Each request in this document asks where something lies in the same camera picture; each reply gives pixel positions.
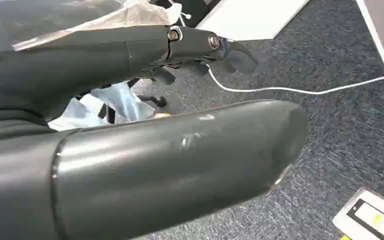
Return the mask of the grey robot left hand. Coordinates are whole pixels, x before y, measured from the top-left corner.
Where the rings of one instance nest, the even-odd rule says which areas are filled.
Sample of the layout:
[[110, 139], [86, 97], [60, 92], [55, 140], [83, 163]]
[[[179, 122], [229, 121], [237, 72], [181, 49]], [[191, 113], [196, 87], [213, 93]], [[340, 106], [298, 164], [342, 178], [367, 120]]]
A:
[[0, 240], [125, 240], [270, 192], [300, 155], [308, 116], [282, 100], [55, 131], [95, 88], [173, 61], [220, 60], [211, 32], [169, 26], [57, 32], [16, 49], [0, 27]]

